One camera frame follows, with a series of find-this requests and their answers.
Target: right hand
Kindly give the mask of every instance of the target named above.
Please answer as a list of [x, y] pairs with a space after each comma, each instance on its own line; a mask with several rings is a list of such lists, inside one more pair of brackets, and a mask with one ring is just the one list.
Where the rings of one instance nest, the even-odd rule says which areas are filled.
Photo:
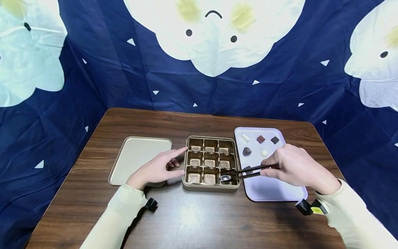
[[262, 176], [276, 178], [293, 186], [308, 186], [320, 194], [334, 194], [340, 182], [326, 168], [317, 163], [303, 148], [285, 144], [261, 165], [279, 164], [280, 169], [263, 169]]

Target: white chocolate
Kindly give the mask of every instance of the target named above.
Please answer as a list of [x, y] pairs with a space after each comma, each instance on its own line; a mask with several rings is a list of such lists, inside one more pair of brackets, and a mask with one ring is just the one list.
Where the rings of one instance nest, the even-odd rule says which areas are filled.
[[261, 156], [262, 156], [262, 157], [267, 157], [267, 155], [268, 155], [268, 152], [267, 152], [267, 151], [262, 151], [262, 152], [261, 152]]
[[248, 136], [246, 136], [246, 134], [243, 134], [240, 138], [241, 138], [245, 143], [248, 143], [248, 142], [250, 141], [250, 138], [249, 138]]

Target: sleeve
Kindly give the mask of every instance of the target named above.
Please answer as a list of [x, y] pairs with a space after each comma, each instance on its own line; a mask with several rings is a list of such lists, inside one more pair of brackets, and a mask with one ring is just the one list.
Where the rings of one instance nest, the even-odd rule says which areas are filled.
[[146, 202], [142, 191], [120, 186], [80, 248], [120, 249], [128, 227]]
[[397, 240], [367, 210], [359, 195], [343, 180], [332, 195], [316, 198], [326, 208], [328, 223], [341, 235], [347, 249], [397, 249]]

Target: navy blue backdrop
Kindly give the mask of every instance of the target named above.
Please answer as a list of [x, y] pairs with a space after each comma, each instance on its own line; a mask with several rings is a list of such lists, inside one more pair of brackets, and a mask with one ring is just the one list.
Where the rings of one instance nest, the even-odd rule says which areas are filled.
[[354, 28], [381, 2], [307, 0], [265, 59], [209, 77], [167, 55], [123, 0], [59, 0], [68, 30], [63, 89], [36, 89], [0, 108], [0, 248], [23, 247], [112, 107], [309, 121], [348, 183], [398, 237], [398, 113], [364, 106], [360, 79], [344, 71]]

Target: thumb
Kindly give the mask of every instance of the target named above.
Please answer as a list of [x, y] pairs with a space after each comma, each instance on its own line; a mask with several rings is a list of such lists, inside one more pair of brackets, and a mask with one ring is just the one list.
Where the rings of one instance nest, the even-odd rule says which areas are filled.
[[167, 179], [180, 177], [184, 174], [184, 170], [167, 171]]
[[263, 169], [260, 175], [280, 180], [281, 171], [279, 169]]

